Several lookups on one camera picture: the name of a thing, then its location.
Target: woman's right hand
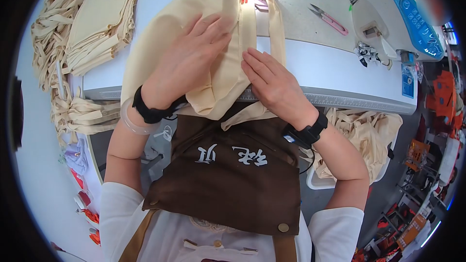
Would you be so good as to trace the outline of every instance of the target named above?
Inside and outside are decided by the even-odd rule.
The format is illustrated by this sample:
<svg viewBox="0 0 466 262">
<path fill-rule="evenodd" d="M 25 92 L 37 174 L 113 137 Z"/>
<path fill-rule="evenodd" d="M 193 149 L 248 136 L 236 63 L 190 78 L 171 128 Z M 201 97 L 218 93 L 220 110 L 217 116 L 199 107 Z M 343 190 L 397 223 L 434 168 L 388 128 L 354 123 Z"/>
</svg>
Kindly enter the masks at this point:
<svg viewBox="0 0 466 262">
<path fill-rule="evenodd" d="M 241 67 L 252 91 L 266 108 L 298 131 L 317 121 L 317 108 L 304 96 L 293 74 L 274 57 L 248 48 L 243 59 Z"/>
</svg>

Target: thread scissors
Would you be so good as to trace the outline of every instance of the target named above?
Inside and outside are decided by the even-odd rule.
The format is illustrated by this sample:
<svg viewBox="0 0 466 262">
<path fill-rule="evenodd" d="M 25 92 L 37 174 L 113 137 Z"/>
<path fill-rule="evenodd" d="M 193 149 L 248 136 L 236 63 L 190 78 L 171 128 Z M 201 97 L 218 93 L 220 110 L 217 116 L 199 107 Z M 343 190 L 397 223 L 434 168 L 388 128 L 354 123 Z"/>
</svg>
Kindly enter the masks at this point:
<svg viewBox="0 0 466 262">
<path fill-rule="evenodd" d="M 317 6 L 311 4 L 311 6 L 315 9 L 313 10 L 312 8 L 308 7 L 310 11 L 312 11 L 315 15 L 320 17 L 323 21 L 331 25 L 334 29 L 336 29 L 339 33 L 342 35 L 346 36 L 348 35 L 348 30 L 346 27 L 342 26 L 338 21 L 336 21 L 333 17 L 328 15 L 326 12 L 324 12 L 322 9 L 318 8 Z"/>
</svg>

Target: woman's left hand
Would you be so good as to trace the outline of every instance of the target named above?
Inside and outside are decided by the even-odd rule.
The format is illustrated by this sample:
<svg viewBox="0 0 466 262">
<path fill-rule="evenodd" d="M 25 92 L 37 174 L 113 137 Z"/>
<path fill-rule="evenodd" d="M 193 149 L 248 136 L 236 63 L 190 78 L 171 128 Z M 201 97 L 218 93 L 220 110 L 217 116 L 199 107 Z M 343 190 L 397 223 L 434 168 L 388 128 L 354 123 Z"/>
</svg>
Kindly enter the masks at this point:
<svg viewBox="0 0 466 262">
<path fill-rule="evenodd" d="M 231 18 L 218 13 L 201 17 L 183 28 L 144 83 L 141 96 L 148 108 L 166 109 L 204 84 L 213 61 L 230 42 Z"/>
</svg>

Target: white sleeve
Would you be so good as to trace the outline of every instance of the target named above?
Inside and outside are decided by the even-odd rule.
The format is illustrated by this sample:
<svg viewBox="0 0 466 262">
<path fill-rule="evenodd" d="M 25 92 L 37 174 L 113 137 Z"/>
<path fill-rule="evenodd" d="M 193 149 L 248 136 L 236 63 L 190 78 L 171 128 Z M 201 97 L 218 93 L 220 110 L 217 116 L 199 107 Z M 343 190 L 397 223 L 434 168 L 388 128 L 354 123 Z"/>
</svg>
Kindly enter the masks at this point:
<svg viewBox="0 0 466 262">
<path fill-rule="evenodd" d="M 364 212 L 356 207 L 324 209 L 309 223 L 316 262 L 350 262 L 353 258 Z"/>
<path fill-rule="evenodd" d="M 144 200 L 136 190 L 116 182 L 102 185 L 100 200 L 100 240 L 103 256 L 110 259 L 131 216 Z"/>
</svg>

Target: white worktable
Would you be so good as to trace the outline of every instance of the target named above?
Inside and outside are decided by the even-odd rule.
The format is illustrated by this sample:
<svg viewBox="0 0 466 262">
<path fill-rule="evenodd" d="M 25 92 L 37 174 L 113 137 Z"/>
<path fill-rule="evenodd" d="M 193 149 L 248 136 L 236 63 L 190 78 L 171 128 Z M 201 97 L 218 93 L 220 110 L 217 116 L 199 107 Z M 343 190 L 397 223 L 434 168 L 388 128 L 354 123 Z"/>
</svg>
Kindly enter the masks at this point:
<svg viewBox="0 0 466 262">
<path fill-rule="evenodd" d="M 133 42 L 137 41 L 144 27 L 149 21 L 172 0 L 137 0 L 135 10 L 136 30 Z M 317 24 L 326 25 L 323 21 Z M 257 49 L 270 49 L 268 38 L 258 37 Z M 131 44 L 119 52 L 112 61 L 106 62 L 90 70 L 84 77 L 73 80 L 73 86 L 82 85 L 83 90 L 112 91 L 112 87 L 119 89 L 123 82 L 125 62 L 130 53 Z M 402 95 L 401 64 L 394 62 L 387 70 L 384 66 L 361 65 L 358 57 L 341 49 L 335 49 L 319 44 L 286 40 L 287 68 L 297 78 L 301 86 L 309 88 L 309 93 L 319 93 L 324 90 L 329 95 L 364 95 L 367 99 L 374 99 L 393 104 L 408 104 L 414 112 L 417 101 L 417 82 L 415 83 L 414 98 Z"/>
</svg>

